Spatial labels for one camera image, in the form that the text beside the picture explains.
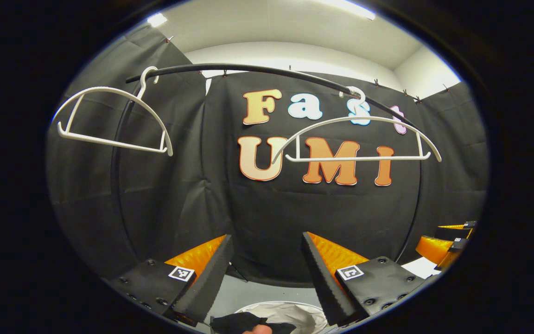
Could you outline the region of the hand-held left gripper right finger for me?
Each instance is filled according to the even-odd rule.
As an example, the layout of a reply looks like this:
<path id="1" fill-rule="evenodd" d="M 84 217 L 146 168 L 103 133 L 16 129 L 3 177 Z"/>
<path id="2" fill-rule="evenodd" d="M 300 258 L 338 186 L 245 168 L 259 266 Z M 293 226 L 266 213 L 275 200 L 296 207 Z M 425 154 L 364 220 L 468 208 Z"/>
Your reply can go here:
<path id="1" fill-rule="evenodd" d="M 303 232 L 301 251 L 329 325 L 372 317 L 424 283 L 388 257 L 367 259 L 311 232 Z"/>

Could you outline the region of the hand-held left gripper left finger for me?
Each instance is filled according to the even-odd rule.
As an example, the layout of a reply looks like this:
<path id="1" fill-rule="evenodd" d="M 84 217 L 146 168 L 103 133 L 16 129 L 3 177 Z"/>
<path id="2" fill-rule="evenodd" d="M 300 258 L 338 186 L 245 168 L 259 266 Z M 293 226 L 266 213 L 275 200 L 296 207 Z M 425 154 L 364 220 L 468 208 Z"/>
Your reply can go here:
<path id="1" fill-rule="evenodd" d="M 233 252 L 225 234 L 166 261 L 149 258 L 105 282 L 157 315 L 197 325 L 216 300 Z"/>

